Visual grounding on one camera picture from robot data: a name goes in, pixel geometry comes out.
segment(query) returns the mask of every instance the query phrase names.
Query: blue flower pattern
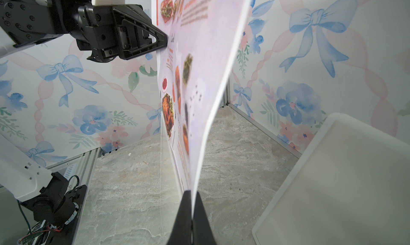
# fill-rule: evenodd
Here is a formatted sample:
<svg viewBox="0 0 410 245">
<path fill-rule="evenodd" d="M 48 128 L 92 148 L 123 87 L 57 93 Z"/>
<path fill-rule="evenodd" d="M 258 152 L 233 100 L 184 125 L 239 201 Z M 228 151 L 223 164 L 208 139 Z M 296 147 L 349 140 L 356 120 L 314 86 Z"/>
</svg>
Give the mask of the blue flower pattern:
<svg viewBox="0 0 410 245">
<path fill-rule="evenodd" d="M 313 125 L 322 120 L 321 99 L 307 84 L 286 81 L 276 90 L 276 109 L 295 125 Z"/>
<path fill-rule="evenodd" d="M 97 83 L 96 81 L 85 80 L 71 74 L 81 73 L 83 71 L 84 69 L 82 68 L 81 62 L 75 55 L 69 55 L 65 57 L 62 63 L 57 63 L 54 66 L 46 64 L 37 69 L 38 74 L 45 81 L 53 81 L 57 78 L 57 76 L 59 77 L 61 83 L 64 86 L 64 89 L 66 90 L 66 94 L 61 97 L 58 104 L 60 107 L 62 105 L 65 105 L 67 107 L 69 106 L 69 94 L 73 92 L 73 84 L 67 77 L 69 77 L 72 81 L 79 84 L 83 88 L 99 94 L 99 92 L 92 87 Z"/>
<path fill-rule="evenodd" d="M 73 123 L 79 126 L 84 134 L 93 135 L 97 130 L 107 130 L 107 127 L 112 124 L 113 117 L 103 106 L 88 105 L 84 109 L 75 111 Z"/>
<path fill-rule="evenodd" d="M 9 61 L 7 60 L 6 62 L 0 64 L 0 77 L 3 76 L 3 75 L 6 73 L 6 71 L 7 71 L 7 63 L 8 63 L 8 62 L 9 62 Z"/>
<path fill-rule="evenodd" d="M 250 52 L 252 53 L 260 53 L 260 44 L 263 43 L 264 39 L 263 36 L 259 35 L 256 36 L 259 32 L 262 31 L 263 26 L 266 24 L 267 21 L 263 21 L 258 17 L 261 17 L 265 13 L 269 11 L 269 9 L 274 4 L 275 0 L 266 1 L 261 3 L 259 6 L 255 7 L 256 0 L 252 0 L 250 6 L 252 7 L 252 17 L 253 19 L 248 23 L 250 29 L 252 30 L 253 38 L 251 42 L 249 42 Z"/>
<path fill-rule="evenodd" d="M 110 152 L 110 151 L 115 150 L 116 148 L 114 148 L 114 146 L 112 146 L 112 143 L 106 143 L 103 147 L 101 147 L 101 149 L 102 149 L 105 153 L 107 153 L 107 152 Z"/>
<path fill-rule="evenodd" d="M 28 108 L 27 104 L 20 102 L 23 99 L 23 95 L 20 93 L 13 93 L 8 96 L 8 93 L 12 91 L 13 80 L 0 81 L 0 107 L 6 107 L 8 111 L 15 112 L 21 111 L 22 108 Z"/>
</svg>

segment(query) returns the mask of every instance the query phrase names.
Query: green leaf pattern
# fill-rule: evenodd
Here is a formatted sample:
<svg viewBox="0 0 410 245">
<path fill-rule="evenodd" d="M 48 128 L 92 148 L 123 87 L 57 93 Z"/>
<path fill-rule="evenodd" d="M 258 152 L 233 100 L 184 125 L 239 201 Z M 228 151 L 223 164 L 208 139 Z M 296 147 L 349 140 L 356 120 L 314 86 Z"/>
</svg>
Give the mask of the green leaf pattern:
<svg viewBox="0 0 410 245">
<path fill-rule="evenodd" d="M 23 139 L 24 141 L 28 139 L 21 130 L 18 130 L 20 126 L 14 124 L 14 122 L 17 121 L 17 119 L 9 119 L 8 116 L 11 116 L 12 113 L 7 110 L 6 107 L 1 107 L 0 108 L 0 129 L 2 131 L 7 130 L 7 134 L 11 137 L 13 135 L 17 136 L 18 138 Z"/>
<path fill-rule="evenodd" d="M 97 144 L 97 142 L 94 140 L 94 138 L 91 135 L 71 135 L 70 138 L 70 144 L 75 144 L 73 147 L 73 150 L 77 149 L 80 145 L 83 145 L 86 148 L 94 147 Z"/>
<path fill-rule="evenodd" d="M 128 76 L 128 88 L 130 89 L 130 93 L 134 91 L 136 86 L 139 83 L 139 75 L 137 72 L 131 72 L 131 74 Z"/>
<path fill-rule="evenodd" d="M 132 117 L 128 117 L 123 111 L 117 112 L 117 111 L 110 111 L 110 113 L 113 113 L 114 118 L 112 121 L 116 123 L 117 125 L 138 125 L 133 121 Z"/>
<path fill-rule="evenodd" d="M 279 113 L 274 109 L 272 103 L 269 100 L 266 100 L 263 104 L 261 104 L 263 111 L 260 113 L 264 114 L 268 118 L 268 122 L 274 127 L 279 127 Z"/>
<path fill-rule="evenodd" d="M 404 106 L 404 109 L 401 109 L 397 112 L 397 115 L 399 116 L 407 116 L 410 115 L 410 101 L 406 103 Z"/>
<path fill-rule="evenodd" d="M 148 76 L 148 77 L 154 77 L 154 76 L 156 76 L 157 73 L 158 73 L 157 71 L 153 70 L 152 68 L 150 68 L 150 73 L 148 73 L 148 72 L 146 71 L 146 69 L 145 69 L 145 65 L 140 66 L 139 71 L 140 71 L 142 74 L 144 74 L 144 75 L 146 75 L 146 76 Z"/>
<path fill-rule="evenodd" d="M 236 56 L 239 63 L 239 70 L 242 72 L 242 78 L 245 78 L 246 61 L 249 61 L 246 57 L 249 54 L 249 47 L 250 45 L 246 45 L 244 49 L 238 50 L 238 55 Z"/>
</svg>

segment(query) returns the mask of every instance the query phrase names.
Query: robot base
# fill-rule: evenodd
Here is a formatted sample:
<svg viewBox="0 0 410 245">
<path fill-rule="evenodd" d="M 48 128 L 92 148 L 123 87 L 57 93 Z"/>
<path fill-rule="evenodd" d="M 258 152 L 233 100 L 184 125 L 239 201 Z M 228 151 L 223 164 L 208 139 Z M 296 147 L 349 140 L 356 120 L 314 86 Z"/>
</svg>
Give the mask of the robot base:
<svg viewBox="0 0 410 245">
<path fill-rule="evenodd" d="M 83 185 L 68 191 L 66 197 L 73 203 L 77 203 L 79 206 L 77 215 L 68 225 L 65 225 L 61 232 L 50 232 L 46 245 L 71 245 L 73 243 L 75 230 L 79 223 L 79 216 L 81 214 L 82 207 L 84 206 L 85 193 L 87 186 Z"/>
</svg>

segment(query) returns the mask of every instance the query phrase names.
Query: pink flower pattern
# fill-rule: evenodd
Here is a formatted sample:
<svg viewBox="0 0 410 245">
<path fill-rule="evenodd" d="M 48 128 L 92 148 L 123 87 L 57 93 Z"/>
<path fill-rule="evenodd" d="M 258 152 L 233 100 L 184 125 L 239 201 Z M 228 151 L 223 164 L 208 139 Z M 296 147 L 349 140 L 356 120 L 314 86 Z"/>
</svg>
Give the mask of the pink flower pattern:
<svg viewBox="0 0 410 245">
<path fill-rule="evenodd" d="M 295 150 L 300 150 L 300 146 L 295 145 L 293 142 L 289 144 L 290 147 L 294 148 Z"/>
<path fill-rule="evenodd" d="M 241 43 L 239 44 L 239 49 L 241 50 L 245 49 L 248 41 L 251 39 L 252 39 L 252 29 L 250 28 L 249 25 L 247 25 L 245 27 L 245 30 L 242 33 L 242 40 L 241 40 Z"/>
<path fill-rule="evenodd" d="M 128 133 L 124 131 L 126 128 L 122 126 L 110 126 L 107 130 L 107 134 L 117 139 L 119 137 L 126 137 Z"/>
<path fill-rule="evenodd" d="M 291 141 L 292 137 L 294 136 L 296 132 L 296 128 L 293 126 L 292 122 L 286 121 L 286 124 L 285 124 L 282 121 L 280 121 L 279 124 L 282 127 L 280 129 L 280 134 L 285 135 L 286 138 Z"/>
<path fill-rule="evenodd" d="M 105 144 L 112 143 L 110 135 L 108 133 L 100 132 L 99 137 L 95 138 L 96 141 L 100 142 L 100 145 L 104 146 Z"/>
<path fill-rule="evenodd" d="M 307 125 L 299 125 L 296 130 L 296 142 L 303 145 L 305 148 L 310 144 L 315 135 L 311 132 Z"/>
<path fill-rule="evenodd" d="M 123 144 L 120 143 L 120 140 L 118 139 L 115 142 L 112 142 L 112 146 L 114 146 L 115 148 L 119 148 L 119 147 L 122 147 Z"/>
</svg>

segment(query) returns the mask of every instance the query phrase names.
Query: blue bow pattern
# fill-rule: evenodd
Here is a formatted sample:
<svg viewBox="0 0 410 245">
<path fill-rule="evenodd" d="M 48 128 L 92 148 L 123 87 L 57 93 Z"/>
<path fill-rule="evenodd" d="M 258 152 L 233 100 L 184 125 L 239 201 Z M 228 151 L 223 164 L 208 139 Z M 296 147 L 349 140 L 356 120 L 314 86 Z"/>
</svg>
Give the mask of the blue bow pattern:
<svg viewBox="0 0 410 245">
<path fill-rule="evenodd" d="M 69 94 L 73 92 L 73 84 L 67 77 L 69 77 L 72 81 L 79 84 L 83 88 L 99 94 L 99 92 L 92 87 L 97 83 L 96 81 L 77 78 L 70 73 L 80 73 L 83 71 L 84 69 L 82 68 L 81 62 L 75 55 L 69 55 L 65 57 L 63 63 L 57 63 L 54 66 L 46 64 L 37 69 L 38 74 L 45 81 L 52 81 L 56 79 L 57 76 L 59 77 L 66 90 L 66 94 L 61 97 L 60 102 L 58 103 L 60 107 L 62 105 L 65 105 L 67 107 L 69 106 Z"/>
<path fill-rule="evenodd" d="M 252 98 L 252 90 L 248 87 L 243 88 L 243 87 L 239 87 L 238 84 L 233 84 L 233 91 L 236 94 L 239 94 L 238 103 L 234 104 L 235 107 L 242 105 L 242 97 L 244 97 L 248 101 L 250 101 L 250 99 Z M 245 107 L 246 113 L 250 117 L 250 114 L 253 113 L 253 111 L 250 109 L 248 103 L 244 99 L 243 99 L 243 106 Z"/>
<path fill-rule="evenodd" d="M 46 155 L 44 153 L 54 152 L 53 146 L 49 142 L 39 142 L 35 148 L 28 151 L 23 151 L 29 158 L 32 158 L 37 164 L 46 167 L 45 160 L 60 162 L 67 158 L 67 156 L 60 157 L 54 155 Z"/>
<path fill-rule="evenodd" d="M 305 57 L 313 43 L 312 26 L 316 26 L 316 40 L 319 55 L 323 65 L 332 78 L 335 77 L 333 62 L 341 62 L 349 59 L 339 52 L 327 40 L 322 27 L 336 33 L 343 33 L 349 27 L 358 6 L 357 0 L 338 0 L 326 10 L 319 9 L 314 12 L 309 9 L 301 9 L 290 15 L 289 29 L 291 33 L 305 30 L 299 52 L 295 57 L 284 60 L 279 67 L 284 67 L 286 72 L 296 58 Z"/>
<path fill-rule="evenodd" d="M 162 108 L 153 109 L 153 110 L 150 110 L 149 112 L 147 112 L 147 117 L 148 117 L 149 120 L 153 120 L 153 119 L 158 118 L 158 122 L 160 124 L 160 127 L 154 130 L 153 135 L 159 133 L 160 130 L 161 130 L 161 113 L 162 113 Z"/>
</svg>

